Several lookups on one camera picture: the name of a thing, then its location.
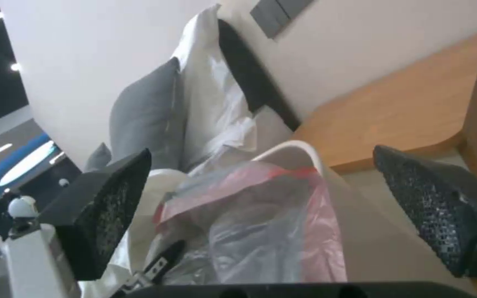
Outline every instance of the white pillow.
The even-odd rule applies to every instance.
[[[180,61],[189,109],[183,169],[208,158],[223,144],[252,146],[244,140],[246,131],[254,126],[248,103],[218,44],[219,8],[217,4],[191,19],[173,54]]]
[[[269,149],[288,141],[292,137],[292,130],[282,121],[281,117],[268,106],[264,106],[255,115],[255,130],[250,131],[246,138],[254,139],[254,149],[236,149],[222,146],[208,160],[189,172],[189,176],[205,174],[228,166],[234,166],[249,161],[265,153]]]

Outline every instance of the light switch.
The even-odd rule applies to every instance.
[[[312,1],[313,0],[277,0],[290,19],[297,17]]]
[[[290,22],[277,0],[260,0],[251,16],[268,38],[274,38]]]

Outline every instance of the white ball joint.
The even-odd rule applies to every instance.
[[[21,217],[38,217],[36,200],[29,196],[15,198],[8,204],[8,214],[14,219]]]

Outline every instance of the white wall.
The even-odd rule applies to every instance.
[[[215,0],[0,0],[36,122],[78,165],[121,90],[167,61]]]
[[[477,33],[477,0],[315,0],[276,40],[250,11],[223,0],[237,28],[299,117],[319,104]]]

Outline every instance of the plastic bag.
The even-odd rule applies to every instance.
[[[176,240],[187,252],[165,284],[346,281],[335,211],[315,168],[262,162],[191,178],[155,215],[147,261]]]

